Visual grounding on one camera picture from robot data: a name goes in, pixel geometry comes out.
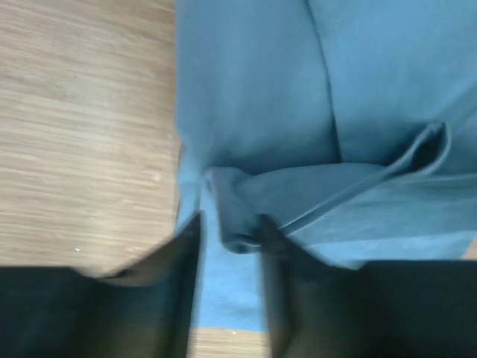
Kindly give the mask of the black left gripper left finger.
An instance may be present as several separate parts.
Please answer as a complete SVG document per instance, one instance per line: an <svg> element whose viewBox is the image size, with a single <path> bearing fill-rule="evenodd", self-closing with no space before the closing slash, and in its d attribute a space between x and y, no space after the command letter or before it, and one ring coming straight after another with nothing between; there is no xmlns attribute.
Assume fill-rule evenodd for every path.
<svg viewBox="0 0 477 358"><path fill-rule="evenodd" d="M185 357L201 217L109 277L60 266L1 268L3 357Z"/></svg>

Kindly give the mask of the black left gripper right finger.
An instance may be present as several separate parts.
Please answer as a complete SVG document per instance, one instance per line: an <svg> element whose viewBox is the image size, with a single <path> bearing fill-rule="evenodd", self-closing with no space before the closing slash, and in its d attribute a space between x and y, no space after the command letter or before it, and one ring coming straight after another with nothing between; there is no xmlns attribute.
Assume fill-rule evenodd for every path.
<svg viewBox="0 0 477 358"><path fill-rule="evenodd" d="M474 357L476 263L331 266L267 216L257 231L273 357Z"/></svg>

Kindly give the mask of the light blue t shirt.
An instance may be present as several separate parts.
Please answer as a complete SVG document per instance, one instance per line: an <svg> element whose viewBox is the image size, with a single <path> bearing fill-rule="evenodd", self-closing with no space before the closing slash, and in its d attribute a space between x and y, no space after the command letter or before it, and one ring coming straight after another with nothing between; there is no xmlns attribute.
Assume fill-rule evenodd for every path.
<svg viewBox="0 0 477 358"><path fill-rule="evenodd" d="M474 1L178 1L178 222L198 326L262 328L259 216L331 263L476 237Z"/></svg>

